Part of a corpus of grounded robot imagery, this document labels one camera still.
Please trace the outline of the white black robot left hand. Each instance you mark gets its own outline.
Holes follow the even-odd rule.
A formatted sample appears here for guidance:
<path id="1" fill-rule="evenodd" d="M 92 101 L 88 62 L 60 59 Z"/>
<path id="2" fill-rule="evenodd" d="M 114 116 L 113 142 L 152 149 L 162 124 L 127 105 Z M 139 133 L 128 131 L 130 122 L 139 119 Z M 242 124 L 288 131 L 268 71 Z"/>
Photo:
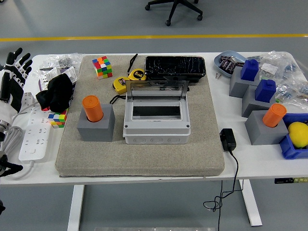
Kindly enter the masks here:
<path id="1" fill-rule="evenodd" d="M 13 116 L 21 110 L 26 79 L 32 70 L 30 53 L 19 58 L 23 49 L 18 48 L 8 54 L 0 78 L 0 119 L 11 123 Z"/>

